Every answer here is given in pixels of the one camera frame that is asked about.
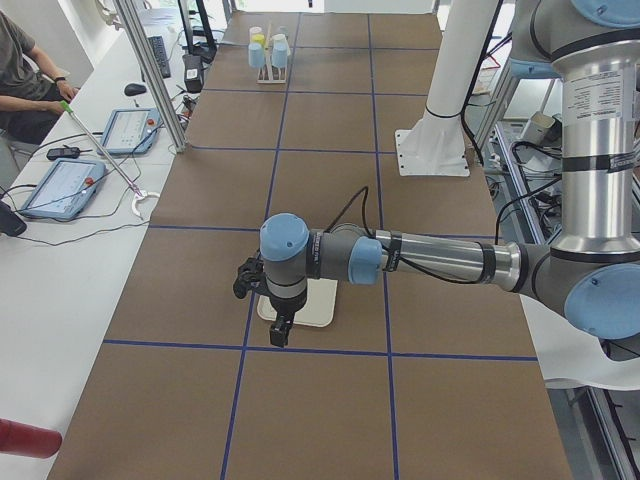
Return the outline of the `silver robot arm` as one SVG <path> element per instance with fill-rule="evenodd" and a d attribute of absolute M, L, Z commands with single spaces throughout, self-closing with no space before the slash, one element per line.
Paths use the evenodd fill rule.
<path fill-rule="evenodd" d="M 495 284 L 528 296 L 601 339 L 639 331 L 639 241 L 632 227 L 639 67 L 635 1 L 519 1 L 507 71 L 559 79 L 556 200 L 535 189 L 507 200 L 498 222 L 524 219 L 530 244 L 462 241 L 373 230 L 335 219 L 311 229 L 280 213 L 260 229 L 259 252 L 234 287 L 254 288 L 276 312 L 270 342 L 288 342 L 312 279 L 371 285 L 415 271 L 454 284 Z"/>

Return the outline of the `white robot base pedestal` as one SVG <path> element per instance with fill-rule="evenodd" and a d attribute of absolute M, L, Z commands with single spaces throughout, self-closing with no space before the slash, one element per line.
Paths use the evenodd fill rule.
<path fill-rule="evenodd" d="M 400 175 L 470 175 L 465 158 L 463 110 L 501 5 L 499 0 L 451 3 L 424 114 L 412 129 L 395 132 Z"/>

